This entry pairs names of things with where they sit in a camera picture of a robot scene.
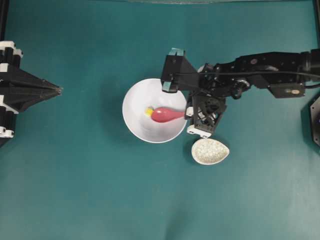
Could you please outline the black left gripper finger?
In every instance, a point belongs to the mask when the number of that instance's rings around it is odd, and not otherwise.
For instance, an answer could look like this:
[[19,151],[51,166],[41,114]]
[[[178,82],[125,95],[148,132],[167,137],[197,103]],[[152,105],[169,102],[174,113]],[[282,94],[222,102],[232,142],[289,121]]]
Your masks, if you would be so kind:
[[15,114],[29,107],[61,95],[61,90],[30,87],[1,87],[0,106]]
[[41,89],[61,90],[62,88],[45,80],[38,78],[12,64],[0,64],[0,79],[17,86],[29,86]]

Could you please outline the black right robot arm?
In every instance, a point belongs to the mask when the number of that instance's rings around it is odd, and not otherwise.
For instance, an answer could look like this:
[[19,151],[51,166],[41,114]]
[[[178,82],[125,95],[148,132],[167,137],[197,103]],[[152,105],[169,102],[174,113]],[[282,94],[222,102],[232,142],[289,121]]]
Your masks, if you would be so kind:
[[251,87],[268,90],[275,98],[300,98],[320,86],[320,51],[267,52],[201,66],[199,86],[191,91],[185,117],[189,134],[211,137],[227,109],[228,97],[238,100]]

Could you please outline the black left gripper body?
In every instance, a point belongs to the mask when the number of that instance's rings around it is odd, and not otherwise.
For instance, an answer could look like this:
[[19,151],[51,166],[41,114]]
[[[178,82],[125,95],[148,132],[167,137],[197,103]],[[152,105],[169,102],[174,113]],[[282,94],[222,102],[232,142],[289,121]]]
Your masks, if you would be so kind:
[[[20,67],[23,57],[21,49],[16,48],[13,41],[0,42],[0,73],[9,72],[9,65]],[[16,120],[19,112],[5,103],[4,88],[9,87],[9,82],[0,77],[0,147],[3,147],[15,136]]]

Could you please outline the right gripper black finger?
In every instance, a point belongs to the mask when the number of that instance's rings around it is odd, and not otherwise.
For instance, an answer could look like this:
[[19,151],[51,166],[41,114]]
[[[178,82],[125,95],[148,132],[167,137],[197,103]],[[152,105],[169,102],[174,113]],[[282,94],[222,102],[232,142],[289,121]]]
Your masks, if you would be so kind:
[[193,117],[193,107],[189,106],[185,109],[184,118],[185,119],[191,119]]
[[210,132],[196,128],[194,124],[187,127],[187,133],[191,135],[198,135],[201,138],[209,138],[212,135]]

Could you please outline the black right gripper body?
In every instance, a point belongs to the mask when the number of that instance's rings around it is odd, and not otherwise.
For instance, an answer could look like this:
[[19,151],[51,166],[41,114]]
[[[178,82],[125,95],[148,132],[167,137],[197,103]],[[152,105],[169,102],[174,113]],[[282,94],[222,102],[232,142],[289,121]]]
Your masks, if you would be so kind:
[[224,97],[215,97],[203,92],[191,91],[188,94],[187,107],[193,107],[193,117],[186,119],[189,121],[189,126],[195,125],[197,129],[211,133],[212,137],[227,105]]

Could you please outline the black right robot arm base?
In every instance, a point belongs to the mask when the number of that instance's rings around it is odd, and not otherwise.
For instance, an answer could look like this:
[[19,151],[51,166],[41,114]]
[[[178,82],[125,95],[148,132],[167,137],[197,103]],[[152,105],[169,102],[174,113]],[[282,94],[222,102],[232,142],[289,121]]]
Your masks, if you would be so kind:
[[320,151],[320,94],[315,95],[300,111],[301,130],[306,145]]

